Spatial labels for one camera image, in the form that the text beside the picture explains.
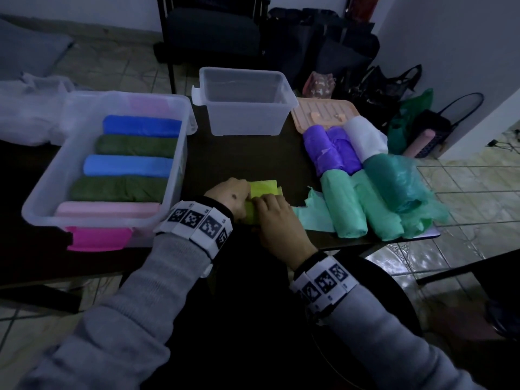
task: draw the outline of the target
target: white plastic bag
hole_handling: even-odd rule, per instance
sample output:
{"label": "white plastic bag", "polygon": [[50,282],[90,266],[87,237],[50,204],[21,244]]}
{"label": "white plastic bag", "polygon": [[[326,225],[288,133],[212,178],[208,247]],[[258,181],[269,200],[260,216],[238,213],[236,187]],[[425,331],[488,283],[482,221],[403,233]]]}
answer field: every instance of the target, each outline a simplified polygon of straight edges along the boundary
{"label": "white plastic bag", "polygon": [[36,146],[59,135],[61,111],[74,83],[64,76],[0,81],[0,139]]}

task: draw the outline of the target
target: dark table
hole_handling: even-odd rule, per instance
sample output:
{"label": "dark table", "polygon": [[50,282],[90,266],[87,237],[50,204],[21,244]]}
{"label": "dark table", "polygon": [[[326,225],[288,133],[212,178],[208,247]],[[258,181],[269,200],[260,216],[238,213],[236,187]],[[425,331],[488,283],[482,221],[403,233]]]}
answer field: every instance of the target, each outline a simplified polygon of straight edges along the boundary
{"label": "dark table", "polygon": [[[206,107],[193,109],[198,131],[188,137],[182,199],[204,194],[230,177],[250,181],[276,179],[293,206],[304,205],[307,186],[321,190],[302,137],[290,116],[279,136],[216,137],[211,134]],[[142,265],[150,252],[145,248],[95,254],[69,252],[66,248],[71,244],[70,234],[56,227],[31,226],[23,220],[22,205],[58,150],[59,147],[50,144],[25,147],[0,141],[4,186],[0,204],[0,289],[8,289],[0,290],[0,298],[28,303],[25,297],[18,297],[27,295],[33,305],[42,306],[42,301],[58,298],[56,293],[61,293],[43,284],[129,274]],[[387,244],[371,232],[358,239],[340,239],[335,234],[316,231],[308,234],[318,249],[350,248],[354,255],[370,254]],[[40,295],[40,300],[34,300],[35,294]]]}

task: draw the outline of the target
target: gray sleeve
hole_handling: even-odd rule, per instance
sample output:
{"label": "gray sleeve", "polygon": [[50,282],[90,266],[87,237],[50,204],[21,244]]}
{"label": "gray sleeve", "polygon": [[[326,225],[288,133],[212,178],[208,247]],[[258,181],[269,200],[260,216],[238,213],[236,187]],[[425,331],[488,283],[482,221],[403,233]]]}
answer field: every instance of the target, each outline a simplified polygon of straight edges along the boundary
{"label": "gray sleeve", "polygon": [[413,335],[360,284],[325,319],[379,389],[482,389],[440,349]]}
{"label": "gray sleeve", "polygon": [[209,264],[192,242],[157,236],[143,266],[113,297],[86,311],[74,333],[49,350],[19,388],[138,388],[168,361],[164,344],[173,320]]}

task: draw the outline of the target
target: empty plastic bin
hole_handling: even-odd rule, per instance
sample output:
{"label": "empty plastic bin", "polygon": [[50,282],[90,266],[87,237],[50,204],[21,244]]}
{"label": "empty plastic bin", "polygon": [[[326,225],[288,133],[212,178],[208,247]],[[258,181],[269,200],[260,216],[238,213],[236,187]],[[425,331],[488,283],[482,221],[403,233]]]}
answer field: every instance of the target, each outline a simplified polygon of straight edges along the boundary
{"label": "empty plastic bin", "polygon": [[285,75],[277,71],[200,69],[194,105],[206,105],[213,135],[278,135],[298,106]]}
{"label": "empty plastic bin", "polygon": [[[71,185],[83,175],[83,163],[88,155],[94,153],[95,142],[103,134],[103,119],[108,115],[182,121],[172,170],[159,211],[144,219],[54,216],[58,205],[68,201]],[[70,136],[23,204],[23,218],[35,226],[55,226],[68,231],[73,227],[131,229],[132,237],[127,246],[151,246],[153,228],[180,200],[188,156],[186,135],[197,130],[190,100],[174,95],[75,91],[67,98],[60,124],[61,130],[69,131]]]}

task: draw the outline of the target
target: bag handle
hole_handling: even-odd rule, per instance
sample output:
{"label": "bag handle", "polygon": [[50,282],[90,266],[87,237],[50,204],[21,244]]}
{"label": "bag handle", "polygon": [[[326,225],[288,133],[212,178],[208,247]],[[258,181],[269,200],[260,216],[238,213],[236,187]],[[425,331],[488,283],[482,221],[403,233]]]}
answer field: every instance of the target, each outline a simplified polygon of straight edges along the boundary
{"label": "bag handle", "polygon": [[417,70],[417,72],[415,73],[415,75],[412,78],[410,78],[410,81],[408,84],[408,88],[410,90],[413,90],[415,88],[415,85],[417,84],[417,82],[419,82],[419,79],[422,76],[422,64],[418,64],[415,67],[412,67],[407,71],[404,71],[400,76],[397,77],[397,79],[405,80],[406,76],[409,73],[411,73],[413,70]]}
{"label": "bag handle", "polygon": [[473,96],[473,95],[477,95],[480,97],[480,101],[478,102],[477,106],[475,108],[473,108],[469,113],[467,113],[464,117],[462,117],[462,119],[458,120],[457,122],[453,123],[451,126],[452,127],[457,127],[462,121],[466,120],[468,117],[470,117],[471,115],[473,115],[473,113],[480,108],[480,106],[483,104],[484,102],[484,95],[482,93],[480,93],[479,91],[476,91],[474,93],[470,93],[468,95],[465,95],[465,96],[462,96],[462,97],[459,97],[457,98],[456,100],[452,101],[450,104],[446,105],[443,109],[441,109],[439,112],[437,112],[437,115],[440,115],[442,112],[446,111],[446,109],[448,109],[449,107],[451,107],[453,104],[455,104],[457,101],[459,100],[462,100],[463,98],[465,97],[468,97],[468,96]]}

